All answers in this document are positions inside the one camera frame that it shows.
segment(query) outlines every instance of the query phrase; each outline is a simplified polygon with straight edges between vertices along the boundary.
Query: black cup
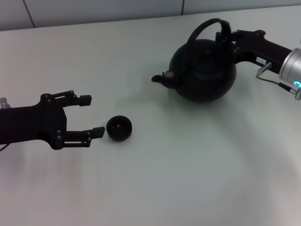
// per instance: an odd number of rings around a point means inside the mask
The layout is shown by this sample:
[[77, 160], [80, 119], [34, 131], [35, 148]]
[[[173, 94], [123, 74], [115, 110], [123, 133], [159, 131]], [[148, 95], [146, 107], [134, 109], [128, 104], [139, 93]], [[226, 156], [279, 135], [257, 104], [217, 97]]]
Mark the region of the black cup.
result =
[[132, 123], [127, 117], [118, 115], [107, 122], [106, 129], [113, 140], [124, 141], [132, 134]]

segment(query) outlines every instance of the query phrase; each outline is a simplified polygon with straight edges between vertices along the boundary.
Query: robotic arm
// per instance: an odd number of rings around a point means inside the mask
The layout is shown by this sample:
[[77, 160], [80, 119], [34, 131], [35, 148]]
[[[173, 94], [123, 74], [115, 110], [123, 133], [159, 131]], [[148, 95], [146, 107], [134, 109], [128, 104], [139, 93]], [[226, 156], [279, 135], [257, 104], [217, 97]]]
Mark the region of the robotic arm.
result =
[[[264, 38], [266, 33], [262, 30], [255, 32], [238, 30], [232, 33], [231, 41], [234, 44], [234, 63], [248, 61], [261, 68], [257, 72], [260, 78], [266, 70], [279, 74], [279, 79], [290, 83], [297, 88], [295, 90], [283, 83], [277, 83], [280, 87], [295, 95], [296, 100], [301, 99], [301, 49], [287, 49]], [[222, 33], [217, 32], [216, 41], [222, 42]]]
[[43, 94], [35, 106], [10, 108], [0, 99], [0, 145], [28, 140], [44, 140], [58, 150], [63, 147], [90, 147], [92, 139], [102, 138], [105, 128], [67, 131], [64, 107], [90, 105], [90, 95], [77, 97], [73, 91]]

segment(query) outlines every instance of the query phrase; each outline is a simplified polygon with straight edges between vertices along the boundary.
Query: wall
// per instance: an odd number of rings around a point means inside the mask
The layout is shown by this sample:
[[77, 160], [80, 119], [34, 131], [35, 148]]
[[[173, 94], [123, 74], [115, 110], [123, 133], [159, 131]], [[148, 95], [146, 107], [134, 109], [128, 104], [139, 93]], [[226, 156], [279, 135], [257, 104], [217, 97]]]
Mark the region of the wall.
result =
[[1, 0], [0, 31], [300, 4], [301, 0]]

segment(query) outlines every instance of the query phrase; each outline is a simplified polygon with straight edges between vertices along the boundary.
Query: white tabletop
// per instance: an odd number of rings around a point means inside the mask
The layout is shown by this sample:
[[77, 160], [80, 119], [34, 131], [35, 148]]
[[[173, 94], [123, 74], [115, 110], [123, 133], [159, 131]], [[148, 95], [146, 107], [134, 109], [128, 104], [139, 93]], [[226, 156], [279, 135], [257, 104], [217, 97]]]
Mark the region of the white tabletop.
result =
[[[300, 226], [301, 102], [237, 65], [231, 90], [191, 103], [152, 83], [202, 22], [264, 30], [300, 46], [301, 6], [0, 32], [0, 97], [34, 105], [43, 93], [92, 95], [65, 109], [68, 130], [127, 116], [132, 136], [90, 148], [44, 141], [0, 153], [2, 226]], [[199, 38], [214, 39], [219, 25]], [[265, 76], [277, 80], [277, 75]]]

